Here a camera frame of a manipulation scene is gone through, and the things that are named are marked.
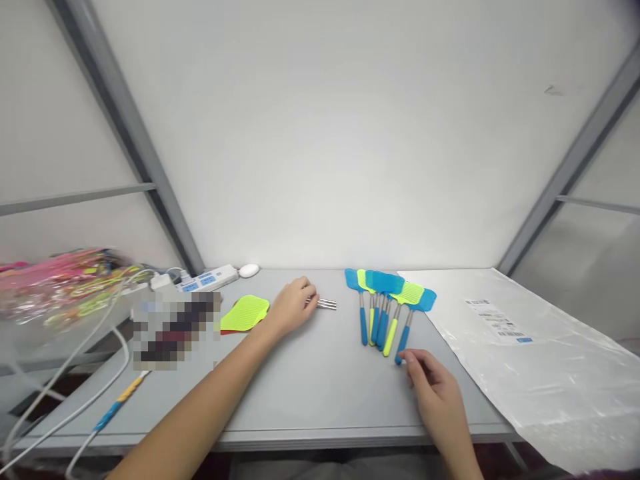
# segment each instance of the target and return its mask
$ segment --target yellow handle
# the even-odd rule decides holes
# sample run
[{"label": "yellow handle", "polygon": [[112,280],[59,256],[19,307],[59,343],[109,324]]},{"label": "yellow handle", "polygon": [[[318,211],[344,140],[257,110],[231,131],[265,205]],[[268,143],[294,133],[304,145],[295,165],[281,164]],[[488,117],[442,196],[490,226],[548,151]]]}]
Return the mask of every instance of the yellow handle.
[{"label": "yellow handle", "polygon": [[398,328],[398,319],[393,319],[391,322],[391,328],[389,329],[389,334],[387,335],[387,341],[385,342],[385,349],[382,350],[382,354],[385,357],[388,357],[391,352],[391,344],[393,343],[393,336],[395,335],[396,328]]},{"label": "yellow handle", "polygon": [[122,392],[122,395],[120,395],[118,397],[118,402],[124,402],[126,399],[129,398],[129,396],[131,396],[131,394],[136,390],[136,388],[138,388],[138,385],[140,385],[142,383],[143,378],[142,377],[138,377],[136,378],[136,380],[133,381],[132,384],[130,384],[129,388],[127,388],[126,390],[124,390],[124,392]]},{"label": "yellow handle", "polygon": [[371,332],[373,331],[373,311],[374,309],[369,310],[369,344],[374,347],[375,343],[371,341]]}]

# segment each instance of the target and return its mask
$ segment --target white computer mouse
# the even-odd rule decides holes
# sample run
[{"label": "white computer mouse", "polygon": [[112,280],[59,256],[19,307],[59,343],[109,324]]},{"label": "white computer mouse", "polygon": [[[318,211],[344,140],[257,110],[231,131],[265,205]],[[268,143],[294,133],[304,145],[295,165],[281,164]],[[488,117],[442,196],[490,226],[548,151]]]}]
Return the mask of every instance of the white computer mouse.
[{"label": "white computer mouse", "polygon": [[258,273],[258,270],[260,270],[260,267],[258,267],[254,263],[250,263],[240,268],[240,270],[238,271],[238,274],[240,274],[242,278],[249,278],[254,276],[256,273]]}]

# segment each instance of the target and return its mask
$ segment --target power strip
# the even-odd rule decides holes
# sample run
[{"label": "power strip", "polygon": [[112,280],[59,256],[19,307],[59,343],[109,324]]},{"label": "power strip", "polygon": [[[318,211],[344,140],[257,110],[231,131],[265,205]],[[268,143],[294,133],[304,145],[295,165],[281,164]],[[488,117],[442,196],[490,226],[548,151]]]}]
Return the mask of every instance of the power strip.
[{"label": "power strip", "polygon": [[238,280],[238,270],[231,265],[224,265],[204,272],[202,275],[198,275],[196,278],[192,278],[190,281],[182,281],[175,287],[181,292],[200,292],[200,291],[213,291],[218,290],[220,287],[224,287],[226,284],[232,281]]}]

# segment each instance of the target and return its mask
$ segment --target gray metal beam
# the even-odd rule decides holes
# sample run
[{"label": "gray metal beam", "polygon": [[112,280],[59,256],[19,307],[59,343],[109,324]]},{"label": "gray metal beam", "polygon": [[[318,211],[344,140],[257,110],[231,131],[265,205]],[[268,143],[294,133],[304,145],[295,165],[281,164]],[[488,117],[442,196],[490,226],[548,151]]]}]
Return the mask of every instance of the gray metal beam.
[{"label": "gray metal beam", "polygon": [[128,193],[145,192],[153,190],[154,188],[155,185],[152,183],[138,183],[136,185],[130,185],[128,187],[117,187],[103,190],[71,193],[68,195],[56,195],[54,197],[44,197],[13,203],[3,203],[0,205],[0,217],[4,217],[5,215],[13,215],[14,213],[23,213],[51,207],[60,207],[61,205],[70,205],[72,203],[80,203],[89,200],[116,197],[118,195],[126,195]]},{"label": "gray metal beam", "polygon": [[146,192],[178,258],[190,274],[205,266],[127,82],[89,0],[47,0],[94,96]]},{"label": "gray metal beam", "polygon": [[618,205],[616,203],[606,203],[594,200],[579,199],[568,197],[566,195],[558,195],[556,200],[564,203],[575,203],[576,205],[584,205],[586,207],[600,208],[604,210],[618,211],[622,213],[630,213],[632,215],[640,215],[640,207],[630,207],[627,205]]},{"label": "gray metal beam", "polygon": [[[69,368],[77,367],[78,365],[87,365],[90,363],[100,363],[109,360],[113,356],[114,352],[93,352],[93,353],[82,353],[80,355],[76,355],[73,360],[71,360],[69,364]],[[67,358],[54,359],[54,360],[39,360],[33,362],[25,362],[20,364],[20,368],[24,372],[30,371],[42,371],[42,370],[53,370],[62,366],[64,362],[67,361]],[[8,375],[14,375],[15,372],[8,365],[0,365],[0,377],[5,377]]]},{"label": "gray metal beam", "polygon": [[620,120],[640,89],[640,43],[636,44],[622,68],[600,99],[590,118],[570,146],[565,158],[533,206],[520,231],[509,246],[498,270],[511,276],[546,224],[562,202],[559,195],[568,195],[578,178],[594,158],[608,134]]}]

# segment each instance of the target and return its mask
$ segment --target person's left hand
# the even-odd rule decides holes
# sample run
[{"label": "person's left hand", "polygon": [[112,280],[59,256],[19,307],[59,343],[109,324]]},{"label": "person's left hand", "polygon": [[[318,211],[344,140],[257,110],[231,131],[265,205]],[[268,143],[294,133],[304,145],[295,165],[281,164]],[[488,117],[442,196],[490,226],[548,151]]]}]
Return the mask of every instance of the person's left hand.
[{"label": "person's left hand", "polygon": [[279,335],[295,330],[311,316],[318,306],[315,286],[306,277],[300,277],[282,288],[262,324],[274,328]]}]

